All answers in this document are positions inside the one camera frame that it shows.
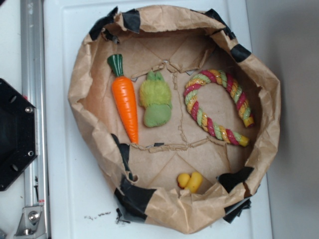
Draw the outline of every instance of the brown paper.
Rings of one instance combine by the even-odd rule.
[[[124,27],[122,14],[104,28],[119,44],[101,33],[84,39],[74,66],[69,102],[79,130],[96,157],[112,190],[128,177],[120,151],[111,134],[130,143],[111,92],[115,78],[106,59],[123,55],[124,74],[139,88],[150,70],[160,70],[172,92],[172,117],[155,128],[143,125],[144,108],[138,106],[139,145],[130,146],[129,167],[138,178],[135,186],[156,189],[145,214],[146,223],[183,233],[196,232],[225,215],[224,208],[253,195],[278,149],[280,83],[254,55],[236,63],[231,49],[238,44],[222,30],[225,26],[201,13],[173,6],[138,9],[140,33]],[[255,117],[255,127],[245,128],[236,107],[222,86],[207,84],[198,91],[201,108],[218,124],[251,139],[247,147],[226,144],[201,129],[186,111],[183,91],[191,77],[204,69],[231,73],[243,86]],[[194,70],[189,76],[186,71]],[[164,143],[152,147],[154,143]],[[243,166],[254,168],[249,178],[230,193],[217,182],[224,173]],[[179,173],[198,171],[203,184],[197,194],[181,190]]]

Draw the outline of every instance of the red yellow green rope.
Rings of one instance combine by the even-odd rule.
[[[230,74],[220,70],[201,71],[186,84],[184,97],[188,113],[190,113],[197,124],[211,136],[227,143],[246,147],[249,144],[249,139],[247,137],[213,122],[202,108],[199,107],[197,91],[201,86],[210,82],[222,85],[226,89],[236,104],[238,115],[246,127],[252,127],[254,125],[251,108],[249,107],[248,99],[243,92],[242,87]]]

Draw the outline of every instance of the metal rail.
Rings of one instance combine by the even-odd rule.
[[[36,238],[50,237],[49,190],[46,151],[45,78],[43,1],[21,0],[21,62],[22,94],[36,107],[36,142],[38,157],[24,172],[24,196],[26,209],[39,208],[41,223]],[[18,232],[16,238],[22,238]]]

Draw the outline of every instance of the chew toy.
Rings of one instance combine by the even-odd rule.
[[[147,127],[161,126],[171,117],[171,91],[162,74],[148,72],[140,87],[140,105],[145,108],[144,124]]]
[[[198,172],[193,172],[191,176],[187,173],[181,173],[177,177],[177,182],[180,188],[189,189],[191,193],[196,193],[203,182],[203,177]]]
[[[107,61],[116,76],[112,83],[112,92],[124,128],[130,141],[139,143],[138,115],[133,83],[123,74],[122,55],[112,55]]]
[[[238,115],[246,127],[252,127],[254,125],[251,108],[249,107],[248,99],[242,87],[230,74],[220,70],[201,71],[186,84],[184,97],[188,113],[190,113],[192,118],[197,121],[197,124],[211,136],[227,143],[246,147],[249,144],[247,137],[213,122],[202,108],[199,107],[197,101],[198,89],[210,82],[222,85],[226,89],[236,104]]]

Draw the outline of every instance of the black hexagonal bracket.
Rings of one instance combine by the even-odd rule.
[[[35,107],[0,78],[0,191],[36,158]]]

